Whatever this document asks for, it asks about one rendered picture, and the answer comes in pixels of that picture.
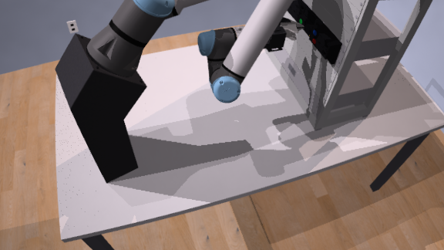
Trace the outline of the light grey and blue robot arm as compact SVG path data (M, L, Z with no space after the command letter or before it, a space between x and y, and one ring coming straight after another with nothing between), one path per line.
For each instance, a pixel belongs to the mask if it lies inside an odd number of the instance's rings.
M143 49L163 21L205 1L124 0L108 26L90 40L87 50L104 68L131 77ZM210 87L219 101L232 103L239 97L242 82L293 1L260 0L245 26L198 35L200 54L207 57Z

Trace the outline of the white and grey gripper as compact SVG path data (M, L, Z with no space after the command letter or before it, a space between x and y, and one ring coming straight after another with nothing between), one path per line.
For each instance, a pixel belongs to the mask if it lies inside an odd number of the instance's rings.
M304 26L302 24L283 17L264 48L267 49L268 52L283 50L282 47L284 47L285 38L296 40L297 37L295 33L298 33L298 31L303 28Z

